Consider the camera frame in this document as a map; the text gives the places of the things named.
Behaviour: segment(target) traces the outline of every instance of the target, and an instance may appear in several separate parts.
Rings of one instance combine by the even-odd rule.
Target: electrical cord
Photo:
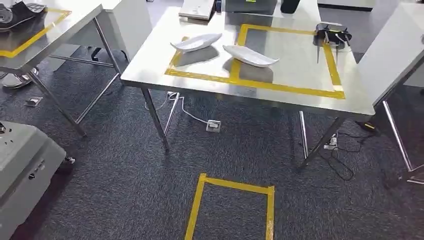
[[[165,101],[163,101],[163,103],[162,103],[162,105],[160,105],[160,107],[156,108],[156,111],[159,110],[159,109],[161,109],[167,103],[167,100],[168,100],[168,98],[165,97]],[[146,110],[149,110],[149,108],[147,107],[147,102],[144,103],[144,108]]]
[[[170,94],[168,97],[166,97],[165,98],[165,101],[162,103],[162,105],[160,106],[160,107],[158,107],[156,110],[159,110],[159,109],[161,109],[166,103],[167,103],[167,100],[169,100],[169,101],[174,101],[175,100],[175,98],[176,98],[176,96],[177,96],[177,93],[176,92],[173,92],[172,94]],[[181,99],[182,100],[182,104],[181,104],[181,109],[182,109],[182,111],[185,113],[185,114],[187,114],[187,115],[189,115],[190,117],[192,117],[193,119],[195,119],[195,120],[197,120],[197,121],[199,121],[199,122],[202,122],[202,123],[204,123],[204,124],[208,124],[208,122],[207,121],[205,121],[205,120],[202,120],[202,119],[200,119],[200,118],[198,118],[198,117],[195,117],[193,114],[191,114],[191,113],[189,113],[188,111],[186,111],[185,109],[184,109],[184,97],[183,96],[180,96],[179,97],[179,99]],[[146,110],[149,110],[149,108],[147,107],[147,103],[144,103],[144,108],[146,109]]]
[[[366,140],[368,140],[368,139],[370,139],[370,138],[372,138],[372,137],[375,137],[376,135],[377,135],[377,133],[375,133],[375,134],[370,134],[370,135],[366,135],[366,136],[356,136],[356,135],[351,135],[351,134],[349,134],[349,133],[345,133],[345,132],[338,132],[338,131],[336,131],[336,136],[337,136],[337,139],[339,138],[339,134],[340,135],[344,135],[344,136],[348,136],[348,137],[350,137],[350,138],[353,138],[353,139],[361,139],[361,140],[359,140],[359,141],[357,141],[358,143],[359,143],[359,148],[358,149],[355,149],[355,150],[350,150],[350,149],[344,149],[344,148],[341,148],[341,147],[339,147],[339,146],[337,146],[337,147],[335,147],[335,148],[333,148],[332,150],[331,150],[331,153],[330,153],[330,157],[324,157],[324,156],[322,156],[321,155],[321,153],[318,153],[318,155],[322,158],[322,159],[324,159],[325,161],[326,161],[326,163],[328,164],[328,166],[335,172],[335,174],[339,177],[339,178],[341,178],[343,181],[345,181],[345,182],[348,182],[348,181],[350,181],[350,180],[352,180],[353,178],[354,178],[354,176],[355,176],[355,172],[350,168],[350,167],[348,167],[344,162],[342,162],[339,158],[340,158],[340,156],[338,155],[338,156],[334,156],[334,152],[335,152],[335,150],[340,150],[340,151],[344,151],[344,152],[347,152],[347,153],[359,153],[359,152],[361,152],[361,150],[362,150],[362,147],[363,147],[363,145],[364,145],[364,143],[365,143],[365,141]],[[343,176],[331,163],[330,163],[330,160],[331,159],[333,159],[333,160],[335,160],[337,163],[339,163],[340,165],[342,165],[348,172],[349,172],[349,176],[348,177],[345,177],[345,176]]]

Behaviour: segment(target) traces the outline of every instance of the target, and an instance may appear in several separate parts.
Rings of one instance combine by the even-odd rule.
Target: yellow tape on floor
[[[196,220],[199,213],[200,202],[202,200],[202,194],[205,183],[267,195],[265,240],[274,239],[274,186],[262,187],[217,178],[210,178],[206,177],[206,173],[201,173],[197,182],[193,206],[191,208],[190,218],[188,219],[187,231],[185,232],[184,240],[193,239],[193,234],[195,232]]]
[[[196,193],[194,194],[193,207],[191,208],[190,218],[188,219],[187,231],[184,240],[192,240],[195,232],[196,220],[198,219],[200,201],[202,200],[203,187],[205,186],[206,173],[201,173],[197,183]]]

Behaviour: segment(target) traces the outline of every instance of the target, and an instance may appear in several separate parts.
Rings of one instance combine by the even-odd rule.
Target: white plate
[[[189,38],[179,43],[171,42],[171,45],[183,53],[188,53],[188,52],[196,51],[199,49],[204,49],[210,46],[211,44],[216,42],[218,39],[220,39],[222,35],[223,35],[222,33],[204,34],[204,35]]]
[[[245,46],[223,45],[222,47],[234,58],[259,68],[268,67],[280,60],[269,58]]]

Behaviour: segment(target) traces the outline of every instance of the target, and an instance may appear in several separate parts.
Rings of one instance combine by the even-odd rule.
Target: power strip
[[[337,150],[337,134],[333,134],[331,139],[324,145],[324,149]]]

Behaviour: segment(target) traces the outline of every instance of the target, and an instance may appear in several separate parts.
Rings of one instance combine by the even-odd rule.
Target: yellow tape
[[[324,49],[325,59],[327,60],[328,71],[331,76],[331,83],[335,86],[335,90],[338,89],[339,86],[342,86],[342,82],[340,81],[339,73],[337,72],[336,62],[334,61],[333,52],[331,51],[331,47],[328,43],[322,45]]]
[[[240,34],[243,33],[244,35],[246,35],[247,29],[256,29],[256,30],[280,32],[280,33],[291,33],[291,34],[315,35],[315,31],[296,30],[291,28],[261,26],[261,25],[253,25],[253,24],[242,24],[240,29]]]
[[[202,200],[202,193],[205,183],[267,195],[265,240],[274,239],[274,186],[261,187],[234,181],[210,178],[206,177],[206,173],[201,173],[197,182],[197,188],[193,200],[193,207],[191,208],[190,218],[188,219],[187,231],[185,232],[184,240],[193,239],[193,234],[195,232],[196,220],[199,213],[200,202]]]
[[[193,207],[188,219],[187,231],[184,240],[192,240],[195,232],[196,220],[198,219],[200,201],[202,200],[203,187],[205,186],[206,173],[201,173],[197,182],[196,193],[194,194]]]
[[[268,203],[266,206],[266,240],[274,239],[274,192],[274,186],[268,187]]]
[[[56,9],[56,8],[47,8],[46,10],[47,10],[47,12],[60,13],[61,15],[54,22],[49,24],[47,27],[45,27],[39,33],[35,34],[28,41],[24,42],[22,45],[17,47],[15,50],[13,50],[13,51],[0,50],[0,57],[14,58],[16,55],[21,53],[23,50],[27,49],[29,46],[31,46],[33,43],[35,43],[37,40],[39,40],[43,35],[45,35],[48,31],[50,31],[52,28],[54,28],[57,24],[62,22],[67,16],[69,16],[71,14],[71,11],[60,10],[60,9]]]
[[[258,194],[268,194],[268,188],[267,187],[254,186],[254,185],[250,185],[250,184],[239,183],[239,182],[234,182],[234,181],[227,181],[227,180],[222,180],[222,179],[217,179],[217,178],[209,178],[209,177],[206,177],[204,179],[204,181],[206,183],[210,183],[210,184],[221,186],[221,187],[239,189],[239,190],[254,192],[254,193],[258,193]]]
[[[176,77],[202,79],[202,80],[209,80],[209,81],[226,83],[226,84],[234,84],[234,85],[239,85],[243,87],[269,89],[269,90],[276,90],[276,91],[283,91],[283,92],[297,93],[297,94],[306,94],[306,95],[313,95],[313,96],[320,96],[320,97],[334,98],[334,99],[345,98],[345,94],[342,91],[326,91],[326,90],[319,90],[319,89],[279,85],[279,84],[273,84],[273,83],[262,82],[262,81],[237,79],[232,77],[228,78],[228,77],[212,76],[212,75],[201,74],[201,73],[178,71],[171,68],[168,68],[165,71],[165,74],[176,76]]]
[[[315,35],[314,31],[304,31],[304,30],[296,30],[289,28],[279,28],[279,27],[270,27],[270,26],[260,26],[260,25],[252,25],[252,24],[242,24],[240,27],[240,33],[237,38],[237,45],[244,46],[246,44],[247,33],[249,29],[256,30],[264,30],[264,31],[275,31],[281,33],[293,33],[293,34],[303,34],[303,35]],[[183,78],[193,78],[193,79],[202,79],[220,83],[234,84],[243,87],[251,87],[251,88],[261,88],[261,89],[269,89],[275,91],[283,91],[289,93],[296,94],[305,94],[326,98],[334,98],[334,99],[345,99],[345,93],[343,92],[343,87],[341,84],[339,73],[337,72],[336,62],[334,61],[334,57],[329,45],[324,45],[325,59],[328,65],[328,71],[330,73],[331,82],[334,88],[334,91],[327,90],[319,90],[312,88],[304,88],[304,87],[294,87],[288,85],[280,85],[269,82],[261,82],[247,79],[240,79],[240,69],[242,66],[242,62],[233,59],[231,63],[231,70],[229,73],[229,77],[220,77],[213,76],[202,73],[193,73],[186,71],[179,71],[175,69],[175,66],[178,64],[182,54],[177,51],[175,55],[172,57],[168,69],[165,71],[166,75],[183,77]]]

